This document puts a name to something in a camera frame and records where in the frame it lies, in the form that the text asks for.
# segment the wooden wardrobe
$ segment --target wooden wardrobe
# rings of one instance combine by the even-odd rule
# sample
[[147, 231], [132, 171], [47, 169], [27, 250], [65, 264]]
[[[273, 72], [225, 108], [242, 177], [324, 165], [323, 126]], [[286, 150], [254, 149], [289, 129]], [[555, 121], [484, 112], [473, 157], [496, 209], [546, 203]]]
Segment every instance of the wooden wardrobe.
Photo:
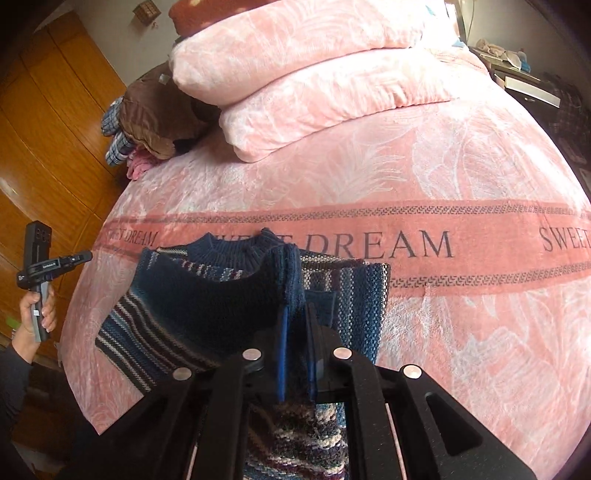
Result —
[[[74, 12], [34, 33], [0, 79], [0, 342], [20, 320], [25, 225], [53, 228], [51, 255], [91, 249], [125, 187], [122, 167], [104, 160], [100, 120], [125, 92]], [[82, 267], [54, 282], [59, 326], [39, 354], [57, 359], [54, 342]]]

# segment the striped fabric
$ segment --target striped fabric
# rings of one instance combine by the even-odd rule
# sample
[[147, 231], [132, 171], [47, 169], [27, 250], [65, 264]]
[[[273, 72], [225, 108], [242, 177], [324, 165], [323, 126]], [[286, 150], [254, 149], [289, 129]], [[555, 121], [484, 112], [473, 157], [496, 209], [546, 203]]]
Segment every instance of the striped fabric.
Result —
[[[190, 245], [145, 249], [138, 270], [140, 265], [150, 268], [163, 255], [180, 269], [212, 281], [232, 281], [253, 273], [190, 261], [190, 250]], [[387, 301], [389, 266], [303, 250], [300, 255], [304, 288], [336, 292], [332, 325], [339, 331], [343, 344], [375, 361]], [[148, 304], [134, 277], [129, 291], [117, 302], [96, 338], [96, 346], [140, 391], [149, 392], [175, 368], [203, 371], [223, 361], [192, 348], [182, 332], [151, 312]], [[252, 406], [245, 476], [254, 480], [343, 479], [348, 464], [344, 426], [342, 406], [335, 404]]]

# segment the pink blanket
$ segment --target pink blanket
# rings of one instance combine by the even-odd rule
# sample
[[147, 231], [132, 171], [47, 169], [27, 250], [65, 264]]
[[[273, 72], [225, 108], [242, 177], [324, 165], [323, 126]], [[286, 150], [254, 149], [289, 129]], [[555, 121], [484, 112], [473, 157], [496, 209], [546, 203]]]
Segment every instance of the pink blanket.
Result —
[[437, 57], [458, 99], [350, 120], [254, 164], [215, 130], [128, 186], [62, 334], [100, 432], [140, 398], [94, 340], [141, 249], [268, 226], [303, 248], [390, 262], [378, 364], [421, 365], [540, 480], [562, 467], [591, 420], [591, 205], [475, 57]]

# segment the pink cloth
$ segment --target pink cloth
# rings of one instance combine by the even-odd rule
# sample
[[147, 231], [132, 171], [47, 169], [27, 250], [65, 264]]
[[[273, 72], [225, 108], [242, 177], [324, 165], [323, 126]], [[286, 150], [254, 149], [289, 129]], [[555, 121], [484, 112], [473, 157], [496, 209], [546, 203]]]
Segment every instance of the pink cloth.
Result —
[[327, 127], [391, 108], [450, 100], [446, 69], [422, 48], [381, 48], [289, 73], [222, 112], [236, 155], [259, 161]]
[[281, 0], [181, 42], [171, 54], [174, 81], [206, 103], [231, 105], [323, 60], [411, 47], [427, 14], [415, 0]]
[[141, 398], [94, 344], [141, 249], [269, 226], [303, 248], [390, 262], [378, 364], [421, 365], [539, 480], [564, 465], [591, 420], [591, 205], [474, 55], [437, 58], [459, 98], [343, 122], [253, 164], [217, 129], [129, 184], [61, 337], [99, 432]]
[[144, 148], [135, 147], [127, 159], [127, 178], [139, 180], [141, 176], [160, 161]]

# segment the plaid fabric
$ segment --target plaid fabric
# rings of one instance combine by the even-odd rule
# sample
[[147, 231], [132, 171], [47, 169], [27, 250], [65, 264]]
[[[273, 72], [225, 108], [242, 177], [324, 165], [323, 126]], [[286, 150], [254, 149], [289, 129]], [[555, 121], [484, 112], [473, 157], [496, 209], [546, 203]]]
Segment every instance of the plaid fabric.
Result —
[[111, 137], [119, 130], [119, 108], [121, 107], [122, 101], [122, 96], [115, 99], [103, 115], [102, 122], [100, 123], [100, 131], [105, 137]]
[[105, 154], [105, 160], [107, 163], [114, 167], [127, 161], [129, 154], [133, 152], [136, 147], [136, 143], [127, 138], [127, 136], [119, 130], [113, 137], [113, 141], [109, 145], [109, 149]]
[[560, 98], [560, 108], [548, 119], [550, 133], [576, 140], [584, 149], [591, 146], [591, 116], [577, 87], [558, 75], [546, 74], [547, 90]]

